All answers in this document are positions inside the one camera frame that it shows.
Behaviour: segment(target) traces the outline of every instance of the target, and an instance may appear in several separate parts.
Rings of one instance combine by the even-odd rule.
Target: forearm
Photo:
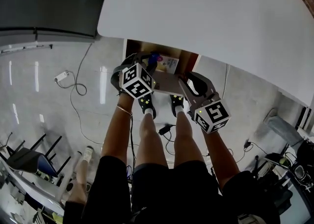
[[[203,135],[219,185],[223,188],[229,179],[240,172],[239,168],[218,132],[203,132]]]
[[[121,94],[118,106],[126,111],[132,111],[134,99],[126,94]],[[130,136],[131,117],[128,113],[116,107],[107,130],[103,144],[102,156],[114,156],[127,163],[127,150]]]

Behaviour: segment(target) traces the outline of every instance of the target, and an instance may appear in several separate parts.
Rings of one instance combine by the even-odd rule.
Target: white power strip
[[[60,82],[68,76],[68,71],[60,73],[58,76],[54,77],[55,82]]]

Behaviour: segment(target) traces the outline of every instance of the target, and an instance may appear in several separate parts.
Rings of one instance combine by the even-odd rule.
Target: glossy tile floor
[[[54,149],[57,154],[54,158],[56,168],[75,151],[83,151],[85,146],[91,145],[95,149],[95,155],[88,179],[92,182],[101,145],[91,143],[82,136],[78,116],[70,103],[71,89],[61,89],[54,82],[54,77],[65,70],[77,73],[88,46],[89,44],[83,43],[57,43],[52,50],[27,50],[0,56],[0,141],[4,143],[8,134],[13,132],[9,142],[12,148],[22,140],[26,141],[25,147],[30,147],[45,132],[47,138],[42,146],[44,151],[62,135],[62,140]],[[78,76],[78,82],[86,85],[87,94],[82,97],[73,91],[72,101],[80,115],[82,131],[97,143],[103,142],[116,106],[117,92],[110,84],[110,77],[112,70],[122,62],[122,52],[122,39],[103,37],[95,42]],[[210,78],[222,95],[226,72],[224,63],[203,56],[195,71]],[[68,77],[61,83],[64,86],[70,85],[73,78]],[[175,124],[176,119],[168,104],[168,96],[154,93],[154,97],[154,105],[158,111],[155,119],[157,129],[162,128],[165,123]],[[283,140],[262,125],[271,108],[278,106],[279,114],[291,124],[296,122],[301,110],[300,105],[282,96],[277,87],[234,67],[230,68],[225,99],[232,118],[220,133],[228,148],[233,150],[236,161],[243,156],[243,144],[248,138],[266,152],[279,151],[283,147]],[[139,144],[138,130],[143,115],[136,102],[133,115],[133,139],[134,143]],[[206,155],[207,149],[201,131],[194,122],[191,121],[191,124],[194,139],[202,154]],[[167,141],[163,137],[161,139],[165,146]],[[168,145],[168,149],[173,152],[172,143]],[[173,167],[174,156],[167,152],[165,154],[169,167]],[[257,154],[262,156],[263,152],[256,147],[246,153],[238,163],[240,169],[250,167]],[[205,159],[210,168],[210,160]],[[132,163],[130,148],[128,162]]]

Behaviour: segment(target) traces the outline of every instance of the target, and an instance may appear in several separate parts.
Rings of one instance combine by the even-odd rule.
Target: fiducial marker cube
[[[218,100],[201,108],[194,113],[197,122],[206,133],[215,132],[224,127],[231,114],[224,100]]]
[[[155,80],[139,63],[123,71],[122,88],[134,99],[151,93],[155,84]]]

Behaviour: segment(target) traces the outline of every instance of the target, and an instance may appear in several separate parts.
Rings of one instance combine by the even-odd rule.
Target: chair
[[[7,159],[7,164],[11,169],[19,170],[23,172],[28,172],[35,174],[38,170],[53,176],[58,177],[59,173],[65,167],[65,165],[69,162],[71,157],[69,156],[67,160],[63,163],[58,171],[54,169],[52,166],[52,159],[55,157],[55,154],[48,158],[48,155],[51,153],[53,148],[58,144],[61,140],[62,136],[60,136],[50,147],[50,149],[46,152],[46,154],[35,151],[41,144],[45,138],[45,134],[30,148],[21,148],[20,145],[16,150],[8,150],[9,154],[12,155]]]

